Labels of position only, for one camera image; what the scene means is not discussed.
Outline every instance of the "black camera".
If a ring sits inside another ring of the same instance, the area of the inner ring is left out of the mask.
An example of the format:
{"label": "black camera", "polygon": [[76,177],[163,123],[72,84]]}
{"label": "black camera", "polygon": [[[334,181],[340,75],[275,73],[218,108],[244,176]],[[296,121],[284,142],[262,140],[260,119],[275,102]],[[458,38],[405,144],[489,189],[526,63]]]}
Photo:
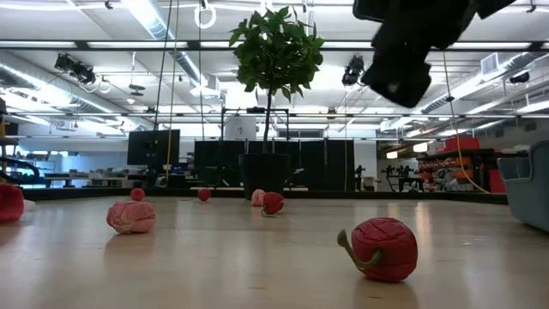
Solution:
{"label": "black camera", "polygon": [[382,25],[361,83],[400,106],[415,107],[431,85],[425,63],[432,47],[454,44],[475,14],[481,19],[515,0],[355,0],[353,14]]}

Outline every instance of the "red toy ball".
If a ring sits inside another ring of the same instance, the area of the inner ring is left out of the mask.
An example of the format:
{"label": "red toy ball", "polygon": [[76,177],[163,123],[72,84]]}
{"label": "red toy ball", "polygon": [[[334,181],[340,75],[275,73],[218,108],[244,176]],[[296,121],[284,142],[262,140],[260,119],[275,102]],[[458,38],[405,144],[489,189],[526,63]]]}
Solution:
{"label": "red toy ball", "polygon": [[284,197],[278,193],[269,192],[263,196],[263,212],[267,215],[274,215],[284,207]]}
{"label": "red toy ball", "polygon": [[18,221],[23,210],[21,190],[13,185],[0,184],[0,222]]}
{"label": "red toy ball", "polygon": [[142,188],[135,188],[131,191],[130,197],[132,200],[140,202],[145,198],[145,191]]}
{"label": "red toy ball", "polygon": [[357,268],[372,280],[400,282],[412,274],[418,262],[418,244],[413,232],[394,218],[362,222],[351,233],[351,242],[353,248],[345,230],[337,236],[337,243],[347,250]]}
{"label": "red toy ball", "polygon": [[198,191],[198,199],[203,202],[208,201],[211,196],[212,196],[212,192],[208,189],[200,189]]}

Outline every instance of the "gray chair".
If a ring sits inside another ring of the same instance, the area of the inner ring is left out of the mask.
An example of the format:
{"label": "gray chair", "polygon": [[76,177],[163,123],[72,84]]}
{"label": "gray chair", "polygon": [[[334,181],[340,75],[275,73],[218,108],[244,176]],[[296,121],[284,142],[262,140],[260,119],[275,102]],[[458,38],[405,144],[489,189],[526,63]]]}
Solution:
{"label": "gray chair", "polygon": [[537,142],[528,158],[498,159],[511,214],[549,232],[549,141]]}

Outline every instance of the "black pot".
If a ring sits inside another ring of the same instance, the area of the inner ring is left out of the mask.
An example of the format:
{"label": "black pot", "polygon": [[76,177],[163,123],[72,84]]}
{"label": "black pot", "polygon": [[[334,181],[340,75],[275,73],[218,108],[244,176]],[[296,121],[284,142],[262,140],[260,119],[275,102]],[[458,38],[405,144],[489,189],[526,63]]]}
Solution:
{"label": "black pot", "polygon": [[251,200],[256,189],[284,193],[284,184],[290,174],[290,156],[285,154],[241,154],[238,157],[244,196]]}

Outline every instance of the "wooden floor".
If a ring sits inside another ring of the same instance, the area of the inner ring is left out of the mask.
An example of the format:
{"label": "wooden floor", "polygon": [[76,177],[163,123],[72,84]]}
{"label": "wooden floor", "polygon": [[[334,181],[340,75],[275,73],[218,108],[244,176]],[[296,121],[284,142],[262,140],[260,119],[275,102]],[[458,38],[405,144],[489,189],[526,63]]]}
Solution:
{"label": "wooden floor", "polygon": [[[119,198],[39,203],[0,225],[0,307],[545,308],[549,234],[506,206],[385,200],[288,200],[278,219],[240,199],[152,198],[152,233],[117,236]],[[337,246],[345,227],[393,216],[416,234],[402,284],[367,281]]]}

